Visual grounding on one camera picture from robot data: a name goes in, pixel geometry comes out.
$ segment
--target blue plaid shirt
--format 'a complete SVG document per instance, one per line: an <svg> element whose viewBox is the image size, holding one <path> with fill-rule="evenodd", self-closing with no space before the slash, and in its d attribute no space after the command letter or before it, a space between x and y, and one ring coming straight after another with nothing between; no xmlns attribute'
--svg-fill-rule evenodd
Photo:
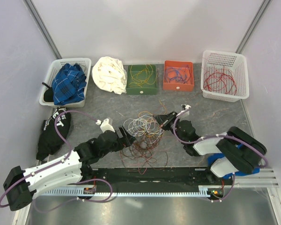
<svg viewBox="0 0 281 225"><path fill-rule="evenodd" d="M82 68L75 64L65 64L52 81L55 105L66 105L84 100L86 76Z"/></svg>

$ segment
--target orange tray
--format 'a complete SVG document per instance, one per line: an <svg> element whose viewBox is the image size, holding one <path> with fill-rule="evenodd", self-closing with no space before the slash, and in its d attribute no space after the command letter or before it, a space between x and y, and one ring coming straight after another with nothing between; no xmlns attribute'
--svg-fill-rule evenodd
<svg viewBox="0 0 281 225"><path fill-rule="evenodd" d="M192 62L164 62L164 90L192 91L194 86Z"/></svg>

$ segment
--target marble surface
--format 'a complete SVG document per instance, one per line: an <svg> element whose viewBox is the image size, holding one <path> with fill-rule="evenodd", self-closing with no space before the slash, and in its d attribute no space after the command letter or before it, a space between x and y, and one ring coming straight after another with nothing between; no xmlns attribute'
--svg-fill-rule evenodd
<svg viewBox="0 0 281 225"><path fill-rule="evenodd" d="M86 103L83 108L75 110L89 113L96 119L104 120L107 117L113 119L113 127L123 125L128 118L138 118L139 112L149 111L151 113L163 114L164 108L159 100L165 105L168 112L181 111L182 104L188 104L192 108L187 120L191 120L198 135L219 134L227 131L231 126L237 126L250 134L249 126L245 118L241 102L223 102L207 99L202 96L200 89L201 64L194 64L195 87L192 92L165 91L163 90L163 68L164 65L157 65L158 93L152 96L129 96L126 94L117 95L106 92L96 87L92 79L89 80ZM101 133L99 126L92 120L81 114L72 114L72 127L67 140L73 147L91 138L98 137ZM205 166L207 156L191 157L183 149L170 131L166 131L160 144L155 148L156 167L165 166L168 154L167 166ZM62 148L50 160L60 157L68 152L68 147ZM137 163L123 158L126 166ZM99 167L123 167L119 152L109 153L97 163L92 164L93 168Z"/></svg>

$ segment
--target crumpled white fabric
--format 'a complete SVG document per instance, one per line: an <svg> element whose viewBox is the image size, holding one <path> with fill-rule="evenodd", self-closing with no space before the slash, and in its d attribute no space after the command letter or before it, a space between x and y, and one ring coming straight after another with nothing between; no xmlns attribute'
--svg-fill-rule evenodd
<svg viewBox="0 0 281 225"><path fill-rule="evenodd" d="M127 72L122 61L111 57L102 57L94 65L92 76L98 88L116 94L126 93Z"/></svg>

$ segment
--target green box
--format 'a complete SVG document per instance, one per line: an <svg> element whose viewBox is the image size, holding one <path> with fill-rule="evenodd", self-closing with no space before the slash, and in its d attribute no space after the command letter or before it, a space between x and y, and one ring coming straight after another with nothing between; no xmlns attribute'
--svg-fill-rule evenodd
<svg viewBox="0 0 281 225"><path fill-rule="evenodd" d="M147 83L141 84L149 77ZM127 95L156 95L157 94L157 78L155 65L129 65L127 75Z"/></svg>

